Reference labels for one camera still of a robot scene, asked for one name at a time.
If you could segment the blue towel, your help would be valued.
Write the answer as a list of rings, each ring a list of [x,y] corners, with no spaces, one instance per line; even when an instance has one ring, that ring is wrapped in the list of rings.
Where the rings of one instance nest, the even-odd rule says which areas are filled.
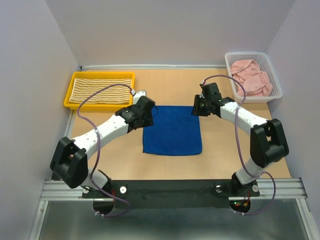
[[[200,120],[192,115],[192,109],[192,106],[155,106],[152,109],[153,126],[143,129],[143,152],[174,157],[201,154]]]

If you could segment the pink towel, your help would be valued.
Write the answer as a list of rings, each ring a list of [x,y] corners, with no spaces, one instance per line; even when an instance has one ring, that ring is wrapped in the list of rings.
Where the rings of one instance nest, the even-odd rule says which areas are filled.
[[[268,97],[273,89],[268,74],[253,59],[235,61],[230,67],[231,75],[244,88],[247,97]]]

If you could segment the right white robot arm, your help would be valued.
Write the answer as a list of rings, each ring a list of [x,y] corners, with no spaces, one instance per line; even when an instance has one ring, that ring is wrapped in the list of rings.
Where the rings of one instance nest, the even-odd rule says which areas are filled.
[[[289,146],[280,120],[259,117],[241,107],[230,97],[222,97],[216,83],[201,84],[201,94],[194,97],[191,114],[199,117],[216,115],[234,124],[238,152],[241,152],[238,129],[250,137],[247,162],[240,157],[241,169],[231,177],[230,189],[235,195],[248,190],[248,184],[258,179],[269,165],[289,154]]]

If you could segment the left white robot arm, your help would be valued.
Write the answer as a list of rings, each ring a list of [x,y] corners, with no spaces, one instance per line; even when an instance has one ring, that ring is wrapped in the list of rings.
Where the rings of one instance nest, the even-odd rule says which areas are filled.
[[[73,139],[61,138],[56,146],[50,169],[71,188],[86,186],[93,188],[100,197],[111,193],[110,178],[97,167],[88,167],[88,160],[100,156],[101,148],[116,138],[133,130],[153,125],[152,109],[155,102],[141,96],[137,102],[124,107],[107,121]]]

